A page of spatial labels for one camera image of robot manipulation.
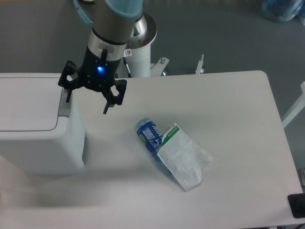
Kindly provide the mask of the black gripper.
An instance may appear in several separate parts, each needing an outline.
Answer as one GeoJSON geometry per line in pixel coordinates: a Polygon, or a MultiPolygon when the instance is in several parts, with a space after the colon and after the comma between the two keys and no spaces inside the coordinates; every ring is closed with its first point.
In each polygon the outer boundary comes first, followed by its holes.
{"type": "Polygon", "coordinates": [[[101,56],[108,57],[107,54],[101,54],[98,57],[87,47],[81,67],[77,67],[70,60],[66,62],[58,81],[58,85],[68,93],[66,103],[70,102],[73,90],[85,87],[103,94],[106,99],[103,114],[106,114],[110,107],[122,104],[127,81],[125,79],[114,79],[121,60],[109,61],[101,59],[101,56]],[[113,86],[118,92],[117,95],[114,95],[111,90],[113,86]]]}

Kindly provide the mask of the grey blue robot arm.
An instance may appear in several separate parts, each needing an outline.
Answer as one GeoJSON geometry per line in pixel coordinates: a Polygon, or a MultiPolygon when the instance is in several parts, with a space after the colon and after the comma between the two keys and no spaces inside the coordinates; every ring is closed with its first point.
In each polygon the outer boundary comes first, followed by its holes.
{"type": "Polygon", "coordinates": [[[116,80],[116,72],[139,14],[141,0],[100,0],[96,11],[82,65],[68,60],[58,85],[67,91],[69,103],[72,91],[85,87],[100,92],[106,99],[103,113],[121,105],[127,81],[116,80]]]}

